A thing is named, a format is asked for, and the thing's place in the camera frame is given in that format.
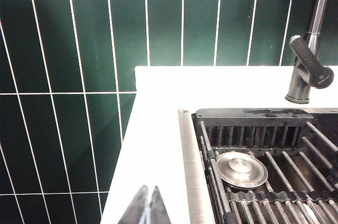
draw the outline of dark green tile wall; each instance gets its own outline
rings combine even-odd
[[[135,91],[136,65],[147,65],[145,0],[110,0],[120,91]]]
[[[182,0],[148,0],[152,66],[181,63]]]
[[[35,0],[35,6],[52,90],[81,91],[69,0]]]
[[[246,64],[253,6],[254,0],[221,0],[216,65]]]
[[[99,189],[108,191],[121,147],[117,98],[115,94],[87,98]]]
[[[185,66],[213,65],[217,5],[218,0],[184,0]]]
[[[115,91],[108,0],[73,0],[86,91]]]
[[[19,91],[47,91],[31,0],[1,0],[0,16]]]
[[[295,55],[288,43],[291,36],[293,35],[298,34],[304,36],[304,33],[307,31],[309,20],[311,18],[312,6],[313,0],[293,0],[286,42],[284,45],[284,54],[282,60],[282,65],[284,66],[292,66],[295,62]]]
[[[75,224],[75,218],[72,210],[69,195],[46,195],[46,203],[49,207],[49,217],[55,224]]]
[[[13,195],[0,196],[1,223],[22,224],[20,213]]]
[[[257,0],[249,64],[278,65],[290,0]]]
[[[181,64],[182,0],[72,0],[86,95],[70,0],[34,1],[38,22],[31,0],[0,0],[4,31],[0,37],[1,147],[16,193],[41,193],[18,98],[13,94],[11,62],[42,189],[45,193],[67,193],[45,196],[51,222],[75,222],[68,175],[75,192],[72,198],[78,223],[98,223],[99,202],[103,209],[121,135],[126,132],[136,97],[135,66],[146,66],[148,62],[150,66]],[[254,1],[184,0],[183,65],[213,65],[218,3],[216,65],[245,65]],[[304,35],[313,0],[292,0],[283,47],[289,1],[257,0],[249,65],[277,66],[282,50],[281,64],[293,64],[295,56],[288,40],[294,34]],[[328,0],[319,49],[324,64],[338,64],[337,4],[337,0]],[[7,59],[5,41],[11,61]],[[21,223],[2,156],[0,176],[0,194],[9,194],[0,196],[0,209],[5,209],[0,222]],[[40,194],[21,195],[18,200],[25,223],[48,223]]]

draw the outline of kitchen sink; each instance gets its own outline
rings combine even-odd
[[[337,109],[179,110],[179,120],[191,223],[338,223]],[[267,180],[226,182],[219,160],[232,152],[262,163]]]

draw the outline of black faucet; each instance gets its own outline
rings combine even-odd
[[[327,0],[316,0],[309,30],[303,39],[300,35],[290,38],[289,45],[296,54],[296,61],[291,77],[288,101],[297,104],[309,103],[311,87],[326,88],[333,81],[333,71],[318,62],[318,40]]]

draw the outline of stainless steel drain cap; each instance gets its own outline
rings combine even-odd
[[[268,170],[258,159],[240,152],[227,152],[217,157],[221,178],[238,189],[254,189],[266,182]]]

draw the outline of green tile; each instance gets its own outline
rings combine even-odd
[[[221,0],[218,66],[246,64],[253,7],[254,0]]]
[[[99,224],[101,220],[99,201],[96,193],[74,194],[76,218],[80,224]]]
[[[125,136],[125,133],[126,133],[126,129],[127,129],[130,113],[132,112],[135,96],[136,94],[120,95],[123,137]]]
[[[116,95],[87,95],[100,191],[109,191],[121,148]]]
[[[14,93],[14,82],[10,70],[10,64],[8,63],[7,54],[5,50],[5,44],[0,35],[0,92],[2,93]]]
[[[277,66],[290,0],[257,0],[251,66]]]
[[[0,12],[19,91],[47,91],[31,0],[1,0]]]
[[[181,5],[182,0],[148,0],[152,66],[181,63]]]
[[[53,224],[75,224],[69,194],[45,195],[49,216]]]
[[[21,100],[44,192],[68,192],[51,97],[27,95]]]
[[[22,224],[19,209],[14,196],[0,196],[0,209],[1,223]]]
[[[0,194],[13,193],[10,179],[6,170],[4,159],[0,154]]]
[[[35,0],[54,92],[82,91],[69,0]]]
[[[147,65],[144,0],[110,0],[120,91],[135,90],[135,66]]]
[[[42,195],[17,196],[25,223],[49,223]]]
[[[108,0],[73,0],[86,91],[115,91]]]
[[[292,1],[282,60],[283,66],[292,66],[295,62],[296,55],[289,46],[289,40],[293,35],[305,35],[312,15],[313,2],[314,0]]]
[[[218,0],[184,0],[184,65],[211,66]]]
[[[319,61],[326,65],[338,64],[338,0],[328,0],[319,44]]]
[[[104,208],[106,206],[107,197],[108,197],[107,193],[100,193],[102,211],[104,210]]]
[[[0,96],[0,114],[0,142],[15,192],[41,192],[16,96]]]
[[[54,100],[71,190],[96,191],[83,95],[55,95]]]

